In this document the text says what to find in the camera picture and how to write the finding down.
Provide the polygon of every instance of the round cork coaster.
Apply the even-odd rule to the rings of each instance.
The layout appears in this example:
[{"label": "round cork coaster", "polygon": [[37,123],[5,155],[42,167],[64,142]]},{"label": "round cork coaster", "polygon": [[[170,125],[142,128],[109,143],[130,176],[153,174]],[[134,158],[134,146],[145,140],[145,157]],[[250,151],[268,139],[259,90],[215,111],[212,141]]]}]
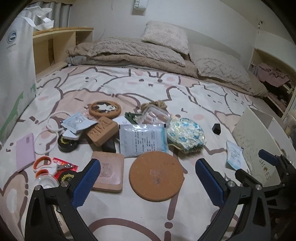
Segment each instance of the round cork coaster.
[{"label": "round cork coaster", "polygon": [[184,176],[176,158],[164,152],[152,151],[140,155],[134,161],[129,180],[141,198],[160,202],[179,192]]},{"label": "round cork coaster", "polygon": [[89,107],[89,114],[95,117],[105,116],[109,119],[113,119],[119,116],[121,113],[121,107],[119,104],[109,100],[102,100],[92,103]]}]

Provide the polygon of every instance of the white wall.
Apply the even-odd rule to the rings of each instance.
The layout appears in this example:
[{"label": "white wall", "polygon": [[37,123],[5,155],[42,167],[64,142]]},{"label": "white wall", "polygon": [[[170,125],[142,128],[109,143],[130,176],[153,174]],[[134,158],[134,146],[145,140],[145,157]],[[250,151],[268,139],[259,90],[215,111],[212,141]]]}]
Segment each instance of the white wall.
[{"label": "white wall", "polygon": [[296,45],[275,34],[259,31],[255,48],[272,54],[296,70]]},{"label": "white wall", "polygon": [[205,34],[241,55],[248,68],[256,28],[219,0],[149,0],[143,16],[132,15],[134,0],[77,0],[69,26],[94,27],[94,39],[141,37],[149,20],[163,21]]},{"label": "white wall", "polygon": [[292,37],[276,14],[261,0],[220,0],[247,19],[255,28],[263,21],[260,30],[278,35],[290,42]]}]

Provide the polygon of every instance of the white cable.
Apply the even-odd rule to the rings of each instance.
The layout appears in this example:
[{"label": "white cable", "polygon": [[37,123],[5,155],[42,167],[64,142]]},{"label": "white cable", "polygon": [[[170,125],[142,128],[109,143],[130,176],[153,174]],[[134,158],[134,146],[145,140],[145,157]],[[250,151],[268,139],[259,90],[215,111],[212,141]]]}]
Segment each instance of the white cable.
[{"label": "white cable", "polygon": [[48,132],[51,132],[51,133],[54,132],[54,133],[57,135],[57,139],[56,139],[56,141],[54,142],[54,144],[52,145],[52,147],[51,147],[49,150],[46,150],[45,152],[42,152],[42,153],[36,152],[36,148],[34,148],[34,149],[35,149],[35,153],[36,153],[37,155],[44,155],[44,154],[47,153],[47,152],[51,152],[51,151],[55,148],[55,146],[57,145],[57,140],[59,139],[59,133],[58,133],[57,131],[44,130],[44,131],[40,132],[40,133],[37,135],[37,137],[35,138],[35,141],[34,141],[34,147],[35,147],[35,144],[36,144],[36,141],[37,141],[38,137],[41,136],[41,134],[43,134],[43,133],[45,133],[45,132],[47,132],[47,131],[48,131]]},{"label": "white cable", "polygon": [[52,129],[51,126],[49,125],[49,120],[50,120],[54,115],[56,115],[56,114],[61,114],[61,113],[67,114],[68,116],[71,116],[71,114],[70,114],[69,112],[66,112],[66,111],[57,111],[57,112],[55,112],[55,113],[52,113],[52,114],[48,117],[48,119],[47,119],[47,124],[46,124],[47,129],[49,129],[49,130],[52,131],[52,132],[60,132],[60,131],[62,131],[62,130],[64,129],[63,127],[58,128],[58,129]]}]

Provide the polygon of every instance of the white box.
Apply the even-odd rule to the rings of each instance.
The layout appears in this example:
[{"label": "white box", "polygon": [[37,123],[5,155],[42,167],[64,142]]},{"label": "white box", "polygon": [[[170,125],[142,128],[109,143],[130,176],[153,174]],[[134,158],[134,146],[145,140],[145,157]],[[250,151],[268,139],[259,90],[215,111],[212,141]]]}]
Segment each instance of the white box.
[{"label": "white box", "polygon": [[232,131],[238,146],[242,147],[243,156],[250,168],[251,175],[264,187],[280,183],[276,168],[259,158],[261,149],[273,155],[285,153],[294,165],[296,152],[279,123],[270,115],[247,108]]}]

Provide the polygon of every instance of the pillow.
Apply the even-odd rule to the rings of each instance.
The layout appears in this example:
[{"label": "pillow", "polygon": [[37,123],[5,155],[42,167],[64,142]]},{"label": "pillow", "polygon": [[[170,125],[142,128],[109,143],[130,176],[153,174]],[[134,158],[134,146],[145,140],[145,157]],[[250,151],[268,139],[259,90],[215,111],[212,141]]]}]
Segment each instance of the pillow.
[{"label": "pillow", "polygon": [[250,77],[237,58],[197,44],[191,44],[189,48],[189,56],[200,76],[214,77],[243,90],[252,91]]},{"label": "pillow", "polygon": [[161,45],[185,55],[189,53],[185,31],[169,23],[149,21],[141,39],[144,42]]}]

